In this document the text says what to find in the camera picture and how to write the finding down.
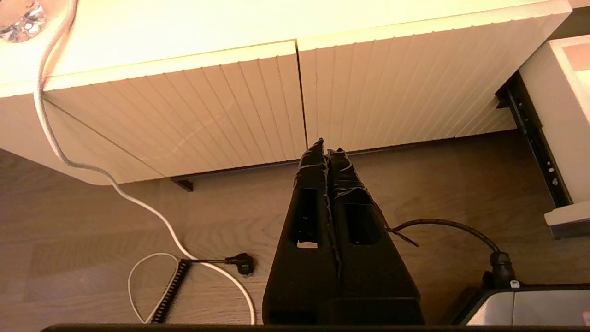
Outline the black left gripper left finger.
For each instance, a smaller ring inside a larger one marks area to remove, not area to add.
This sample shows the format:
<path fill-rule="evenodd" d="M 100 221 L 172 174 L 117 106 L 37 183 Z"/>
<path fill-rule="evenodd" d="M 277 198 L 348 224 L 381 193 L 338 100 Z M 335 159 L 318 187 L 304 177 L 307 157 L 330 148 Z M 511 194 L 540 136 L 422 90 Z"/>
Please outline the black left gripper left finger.
<path fill-rule="evenodd" d="M 338 254 L 323 139 L 299 160 L 293 192 L 263 296 L 265 325 L 317 324 L 337 296 Z"/>

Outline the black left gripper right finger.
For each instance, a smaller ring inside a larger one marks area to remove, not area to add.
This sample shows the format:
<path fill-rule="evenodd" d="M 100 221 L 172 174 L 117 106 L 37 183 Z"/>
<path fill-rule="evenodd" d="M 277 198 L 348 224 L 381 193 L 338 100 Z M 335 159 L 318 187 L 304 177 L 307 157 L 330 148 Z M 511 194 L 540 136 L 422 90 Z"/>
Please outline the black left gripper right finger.
<path fill-rule="evenodd" d="M 335 325 L 423 325 L 421 296 L 388 224 L 343 149 L 327 151 L 339 254 L 339 294 L 326 304 Z"/>

